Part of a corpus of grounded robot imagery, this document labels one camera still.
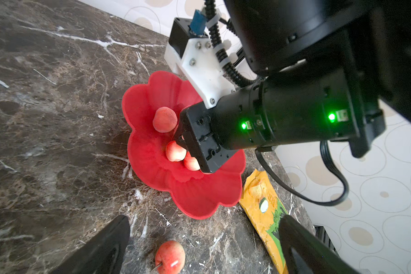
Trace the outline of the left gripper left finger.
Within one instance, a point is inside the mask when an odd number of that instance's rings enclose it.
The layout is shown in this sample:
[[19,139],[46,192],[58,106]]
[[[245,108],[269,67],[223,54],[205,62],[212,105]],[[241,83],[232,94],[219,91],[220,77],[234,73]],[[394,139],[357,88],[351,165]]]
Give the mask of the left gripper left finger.
[[118,215],[52,274],[118,274],[130,238],[128,217]]

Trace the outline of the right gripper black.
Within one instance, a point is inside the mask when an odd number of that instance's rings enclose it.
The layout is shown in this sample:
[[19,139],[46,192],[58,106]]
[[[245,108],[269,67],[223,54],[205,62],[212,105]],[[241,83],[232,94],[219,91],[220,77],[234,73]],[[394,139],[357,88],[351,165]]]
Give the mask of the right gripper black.
[[175,140],[204,173],[218,171],[238,150],[267,147],[271,130],[263,109],[263,83],[226,95],[213,108],[203,102],[185,108]]

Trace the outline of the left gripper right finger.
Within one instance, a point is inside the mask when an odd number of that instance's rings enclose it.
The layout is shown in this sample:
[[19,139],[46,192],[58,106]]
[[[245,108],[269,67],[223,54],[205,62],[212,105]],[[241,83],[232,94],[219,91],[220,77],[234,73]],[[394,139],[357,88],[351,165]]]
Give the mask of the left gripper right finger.
[[290,274],[356,274],[293,217],[279,222],[279,240]]

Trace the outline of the pink peach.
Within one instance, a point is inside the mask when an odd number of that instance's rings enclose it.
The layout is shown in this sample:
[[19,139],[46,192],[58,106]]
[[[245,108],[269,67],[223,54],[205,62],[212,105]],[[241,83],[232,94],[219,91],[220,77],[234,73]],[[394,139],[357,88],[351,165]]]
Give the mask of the pink peach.
[[200,170],[200,165],[198,160],[191,156],[190,152],[187,151],[187,154],[183,160],[185,168],[187,168],[190,171],[199,171]]
[[171,141],[166,146],[166,157],[170,162],[180,162],[185,159],[187,150],[179,146],[176,141]]
[[168,107],[160,107],[157,109],[153,127],[157,132],[168,133],[172,131],[178,124],[178,117],[174,110]]
[[184,268],[186,254],[183,246],[174,240],[163,243],[155,255],[155,267],[151,273],[179,274]]

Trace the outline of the pink peach bottom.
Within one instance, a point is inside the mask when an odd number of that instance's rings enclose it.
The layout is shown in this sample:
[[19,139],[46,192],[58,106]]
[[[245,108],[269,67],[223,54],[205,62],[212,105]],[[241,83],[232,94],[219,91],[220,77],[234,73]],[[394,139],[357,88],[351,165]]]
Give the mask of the pink peach bottom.
[[185,159],[187,150],[179,146],[176,141],[171,141],[166,146],[166,157],[170,162],[180,162]]

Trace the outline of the pink peach top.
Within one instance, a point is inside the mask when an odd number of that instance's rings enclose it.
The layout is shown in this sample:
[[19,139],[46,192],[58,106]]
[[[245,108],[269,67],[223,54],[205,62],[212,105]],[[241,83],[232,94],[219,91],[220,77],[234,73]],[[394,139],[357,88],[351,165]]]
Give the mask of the pink peach top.
[[168,107],[160,107],[157,109],[153,127],[157,132],[168,133],[172,131],[178,124],[178,117],[174,110]]

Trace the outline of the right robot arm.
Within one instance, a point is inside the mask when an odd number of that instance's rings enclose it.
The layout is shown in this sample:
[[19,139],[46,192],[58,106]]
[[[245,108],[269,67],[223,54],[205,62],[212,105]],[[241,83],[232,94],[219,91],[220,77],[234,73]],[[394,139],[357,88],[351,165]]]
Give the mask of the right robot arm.
[[173,21],[166,60],[201,102],[180,114],[175,135],[202,172],[218,171],[237,150],[319,142],[325,167],[341,181],[328,142],[365,156],[386,128],[379,100],[411,122],[411,1],[226,1],[227,26],[256,74],[239,73],[220,36],[221,15],[205,1]]

